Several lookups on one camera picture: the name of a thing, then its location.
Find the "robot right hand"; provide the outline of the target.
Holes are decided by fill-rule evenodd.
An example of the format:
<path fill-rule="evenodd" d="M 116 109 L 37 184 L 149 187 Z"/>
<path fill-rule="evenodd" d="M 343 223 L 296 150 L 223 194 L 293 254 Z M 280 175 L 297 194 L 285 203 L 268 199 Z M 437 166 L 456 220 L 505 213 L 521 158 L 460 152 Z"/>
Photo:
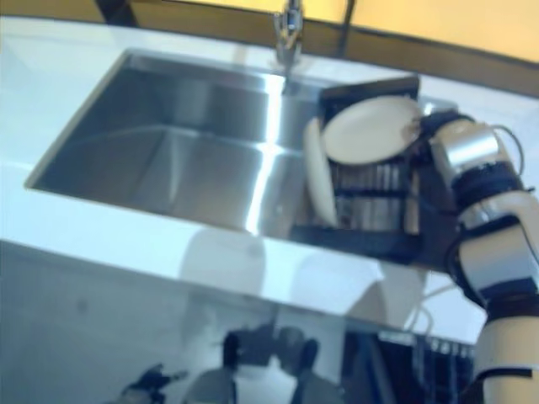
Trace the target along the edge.
<path fill-rule="evenodd" d="M 470 119 L 470 117 L 461 114 L 456 109 L 439 110 L 420 118 L 415 124 L 416 137 L 406 147 L 403 157 L 416 164 L 431 163 L 430 141 L 435 137 L 436 132 L 443 126 L 455 121 Z"/>

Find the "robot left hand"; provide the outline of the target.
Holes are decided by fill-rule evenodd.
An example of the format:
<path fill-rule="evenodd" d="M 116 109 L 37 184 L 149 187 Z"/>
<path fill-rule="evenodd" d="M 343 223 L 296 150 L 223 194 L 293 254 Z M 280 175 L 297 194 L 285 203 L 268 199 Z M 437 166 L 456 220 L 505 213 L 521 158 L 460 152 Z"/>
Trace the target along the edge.
<path fill-rule="evenodd" d="M 164 398 L 161 390 L 174 383 L 184 380 L 189 375 L 187 370 L 178 370 L 172 374 L 165 375 L 163 373 L 163 364 L 156 364 L 147 369 L 138 380 L 128 385 L 124 392 L 127 391 L 142 391 L 146 393 L 153 401 Z"/>

